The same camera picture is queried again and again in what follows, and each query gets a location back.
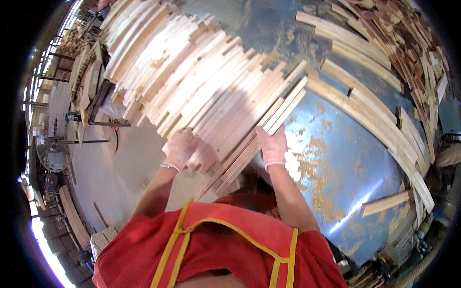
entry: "white work glove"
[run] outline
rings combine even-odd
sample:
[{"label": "white work glove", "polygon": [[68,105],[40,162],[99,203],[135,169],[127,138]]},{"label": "white work glove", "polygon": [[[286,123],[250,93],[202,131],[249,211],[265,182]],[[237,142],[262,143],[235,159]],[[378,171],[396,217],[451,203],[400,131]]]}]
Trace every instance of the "white work glove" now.
[{"label": "white work glove", "polygon": [[199,141],[200,138],[194,137],[191,128],[176,131],[166,144],[166,158],[163,164],[170,165],[181,172],[197,148]]},{"label": "white work glove", "polygon": [[285,124],[274,133],[269,135],[262,127],[256,127],[256,134],[261,142],[261,150],[266,164],[266,171],[269,165],[284,165],[287,139],[285,136]]}]

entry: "red apron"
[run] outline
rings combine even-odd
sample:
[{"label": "red apron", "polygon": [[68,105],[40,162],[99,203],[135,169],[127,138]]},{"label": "red apron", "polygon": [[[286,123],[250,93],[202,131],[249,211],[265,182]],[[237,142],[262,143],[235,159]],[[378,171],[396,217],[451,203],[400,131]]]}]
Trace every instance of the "red apron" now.
[{"label": "red apron", "polygon": [[[151,288],[175,286],[190,235],[199,225],[207,222],[218,223],[234,230],[251,244],[274,257],[269,287],[293,287],[298,229],[250,210],[189,201],[182,209],[163,251]],[[288,273],[279,273],[279,268],[284,265],[288,267]]]}]

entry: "blue metal table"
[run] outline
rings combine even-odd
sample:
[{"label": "blue metal table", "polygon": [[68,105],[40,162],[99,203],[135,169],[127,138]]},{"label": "blue metal table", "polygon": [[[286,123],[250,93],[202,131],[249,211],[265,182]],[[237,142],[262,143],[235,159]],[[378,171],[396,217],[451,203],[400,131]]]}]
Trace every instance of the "blue metal table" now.
[{"label": "blue metal table", "polygon": [[[267,53],[270,63],[287,63],[290,72],[305,59],[308,73],[345,94],[348,88],[319,71],[322,59],[340,65],[395,111],[402,106],[410,116],[413,105],[393,87],[359,64],[330,52],[330,41],[314,36],[312,26],[295,21],[297,11],[347,27],[346,19],[331,11],[328,1],[189,0],[183,11],[200,17],[215,15],[224,30],[240,36],[243,46]],[[423,139],[420,122],[414,121]],[[286,167],[312,208],[321,232],[344,254],[362,265],[386,241],[408,212],[408,204],[362,218],[361,205],[399,191],[403,173],[386,147],[354,119],[308,91],[285,122]],[[253,160],[265,179],[260,156]]]}]

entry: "red shirt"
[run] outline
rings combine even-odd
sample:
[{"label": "red shirt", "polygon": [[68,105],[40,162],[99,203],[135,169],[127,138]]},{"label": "red shirt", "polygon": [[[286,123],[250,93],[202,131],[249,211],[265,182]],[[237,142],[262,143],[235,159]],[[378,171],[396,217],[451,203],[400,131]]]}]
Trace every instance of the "red shirt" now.
[{"label": "red shirt", "polygon": [[[93,276],[95,285],[149,287],[180,211],[155,218],[133,215],[99,255]],[[272,256],[240,234],[212,223],[191,234],[177,283],[197,273],[228,269],[247,287],[269,287],[273,263]],[[279,273],[287,273],[287,267],[280,266]],[[294,287],[347,287],[326,239],[317,231],[298,235]]]}]

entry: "dust collection hose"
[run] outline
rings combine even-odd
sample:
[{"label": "dust collection hose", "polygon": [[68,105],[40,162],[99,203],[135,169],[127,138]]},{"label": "dust collection hose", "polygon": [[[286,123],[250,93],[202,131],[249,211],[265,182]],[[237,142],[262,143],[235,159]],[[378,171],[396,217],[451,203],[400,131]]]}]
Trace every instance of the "dust collection hose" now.
[{"label": "dust collection hose", "polygon": [[398,281],[394,288],[405,288],[412,282],[414,282],[421,273],[429,266],[429,264],[434,260],[434,257],[437,255],[437,252],[440,250],[442,243],[445,239],[445,233],[443,233],[442,237],[438,241],[437,245],[422,259],[422,261],[416,266],[405,278],[401,281]]},{"label": "dust collection hose", "polygon": [[461,144],[455,144],[443,150],[437,158],[436,166],[443,168],[458,163],[461,163]]}]

